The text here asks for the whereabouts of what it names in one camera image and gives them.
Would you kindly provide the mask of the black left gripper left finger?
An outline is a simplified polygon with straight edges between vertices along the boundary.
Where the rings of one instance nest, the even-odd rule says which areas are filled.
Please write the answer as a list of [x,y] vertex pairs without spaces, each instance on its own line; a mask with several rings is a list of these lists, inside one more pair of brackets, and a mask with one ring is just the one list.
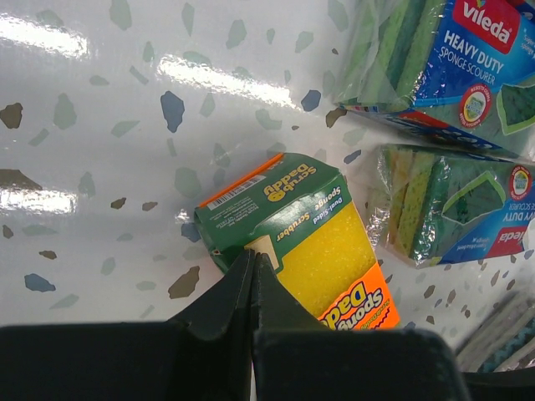
[[3,327],[4,400],[246,400],[253,251],[163,322]]

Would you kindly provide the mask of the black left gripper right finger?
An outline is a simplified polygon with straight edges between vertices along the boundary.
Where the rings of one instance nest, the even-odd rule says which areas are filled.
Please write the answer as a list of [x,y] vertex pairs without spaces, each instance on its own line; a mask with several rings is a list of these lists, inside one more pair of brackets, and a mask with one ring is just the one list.
[[259,400],[468,400],[446,343],[420,329],[334,331],[257,255],[252,359]]

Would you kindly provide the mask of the Scrub Daddy sponge pack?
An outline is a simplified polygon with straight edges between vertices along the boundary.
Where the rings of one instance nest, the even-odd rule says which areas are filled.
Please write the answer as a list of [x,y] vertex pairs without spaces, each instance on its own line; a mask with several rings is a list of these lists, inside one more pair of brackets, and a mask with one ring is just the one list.
[[267,255],[278,280],[324,326],[399,325],[339,169],[307,155],[280,153],[201,203],[194,221],[223,272],[245,249]]

